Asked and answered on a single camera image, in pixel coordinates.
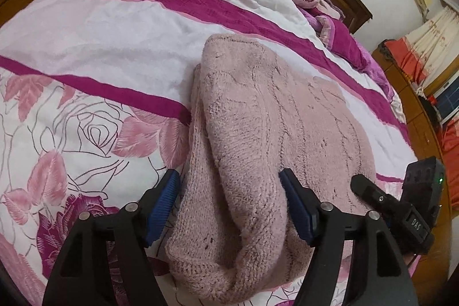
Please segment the pink knitted cardigan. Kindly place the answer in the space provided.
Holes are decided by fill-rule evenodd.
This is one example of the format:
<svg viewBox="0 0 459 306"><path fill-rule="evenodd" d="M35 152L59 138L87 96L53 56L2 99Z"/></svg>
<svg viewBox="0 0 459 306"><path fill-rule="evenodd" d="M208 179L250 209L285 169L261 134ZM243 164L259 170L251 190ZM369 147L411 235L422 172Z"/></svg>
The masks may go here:
<svg viewBox="0 0 459 306"><path fill-rule="evenodd" d="M374 156L341 89L294 71L253 39L206 41L189 141L166 255L177 282L204 301L236 304L306 273L313 251L289 217L283 169L320 200L366 214L350 180L374 179Z"/></svg>

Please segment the wooden side cabinet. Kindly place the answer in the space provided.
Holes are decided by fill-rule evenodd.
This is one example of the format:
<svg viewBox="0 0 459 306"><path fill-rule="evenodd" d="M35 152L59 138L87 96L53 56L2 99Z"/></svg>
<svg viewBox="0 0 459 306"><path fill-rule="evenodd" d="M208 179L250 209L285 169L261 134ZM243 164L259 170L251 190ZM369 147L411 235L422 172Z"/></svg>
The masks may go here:
<svg viewBox="0 0 459 306"><path fill-rule="evenodd" d="M385 76L401 99L409 129L409 139L416 157L435 156L442 159L443 155L434 127L419 97L411 87L410 81L387 54L374 50L372 57L384 70ZM447 186L444 187L440 202L442 207L437 225L433 229L435 242L429 254L420 259L413 275L419 303L422 305L428 304L439 294L447 283L449 275L452 217Z"/></svg>

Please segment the orange white curtain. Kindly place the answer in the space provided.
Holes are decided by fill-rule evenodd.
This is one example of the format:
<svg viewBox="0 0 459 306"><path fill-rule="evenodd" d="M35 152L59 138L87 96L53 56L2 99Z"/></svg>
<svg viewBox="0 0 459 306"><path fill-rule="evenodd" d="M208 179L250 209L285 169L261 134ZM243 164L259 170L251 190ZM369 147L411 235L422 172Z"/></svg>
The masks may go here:
<svg viewBox="0 0 459 306"><path fill-rule="evenodd" d="M458 54L458 13L445 6L419 28L384 41L399 68L426 90Z"/></svg>

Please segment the pink floral bed cover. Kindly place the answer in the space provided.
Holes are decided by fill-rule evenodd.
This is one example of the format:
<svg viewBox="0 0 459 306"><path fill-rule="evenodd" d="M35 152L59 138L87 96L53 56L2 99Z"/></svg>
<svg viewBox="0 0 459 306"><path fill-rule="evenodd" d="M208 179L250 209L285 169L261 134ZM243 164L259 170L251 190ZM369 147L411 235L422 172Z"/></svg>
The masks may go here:
<svg viewBox="0 0 459 306"><path fill-rule="evenodd" d="M112 214L188 155L190 91L210 36L240 33L333 81L376 184L401 195L401 100L331 53L293 0L34 0L1 28L1 269L40 305L83 211Z"/></svg>

